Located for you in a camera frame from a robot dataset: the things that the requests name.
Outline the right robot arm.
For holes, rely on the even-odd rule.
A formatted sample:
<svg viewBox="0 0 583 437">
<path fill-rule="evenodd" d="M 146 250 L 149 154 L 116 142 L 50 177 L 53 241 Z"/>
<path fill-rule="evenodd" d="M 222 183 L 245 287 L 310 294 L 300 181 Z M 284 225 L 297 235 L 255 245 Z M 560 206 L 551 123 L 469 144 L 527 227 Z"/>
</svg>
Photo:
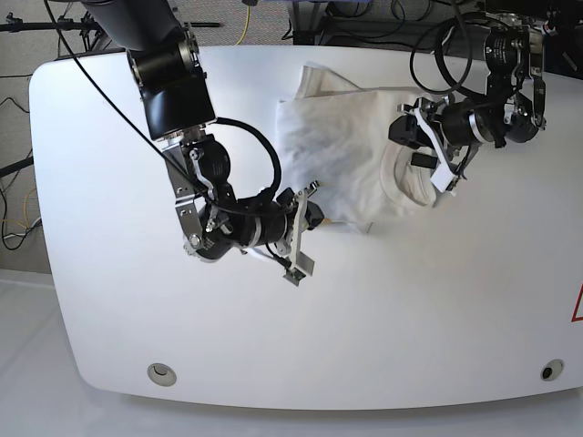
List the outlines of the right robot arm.
<svg viewBox="0 0 583 437">
<path fill-rule="evenodd" d="M 309 200 L 318 188 L 280 189 L 281 162 L 256 128 L 217 117 L 194 36 L 166 1 L 86 1 L 84 7 L 119 46 L 145 110 L 149 136 L 164 142 L 175 209 L 190 255 L 217 261 L 228 251 L 263 246 L 289 273 L 306 273 L 312 261 L 300 251 L 301 235 L 323 220 Z M 270 157 L 273 179 L 250 198 L 237 198 L 229 182 L 230 156 L 206 133 L 209 124 L 236 127 L 254 136 Z"/>
</svg>

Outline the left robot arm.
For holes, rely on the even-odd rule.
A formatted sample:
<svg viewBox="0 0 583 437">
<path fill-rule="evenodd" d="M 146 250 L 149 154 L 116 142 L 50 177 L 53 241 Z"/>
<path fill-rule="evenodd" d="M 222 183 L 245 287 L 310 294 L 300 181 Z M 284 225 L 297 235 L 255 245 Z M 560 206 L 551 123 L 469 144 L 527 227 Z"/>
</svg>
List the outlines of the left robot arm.
<svg viewBox="0 0 583 437">
<path fill-rule="evenodd" d="M 526 143 L 545 129 L 547 51 L 556 53 L 558 61 L 576 74 L 582 73 L 577 38 L 581 2 L 485 1 L 478 11 L 468 13 L 460 12 L 458 4 L 452 7 L 454 17 L 426 30 L 435 37 L 435 63 L 447 89 L 433 90 L 435 100 L 419 97 L 412 105 L 400 105 L 400 116 L 388 133 L 392 141 L 414 151 L 414 166 L 431 169 L 431 182 L 440 192 L 453 190 L 464 178 L 481 146 Z M 465 40 L 466 62 L 473 62 L 472 26 L 488 30 L 483 93 L 465 87 L 468 69 L 455 79 L 445 64 L 445 37 L 455 31 Z"/>
</svg>

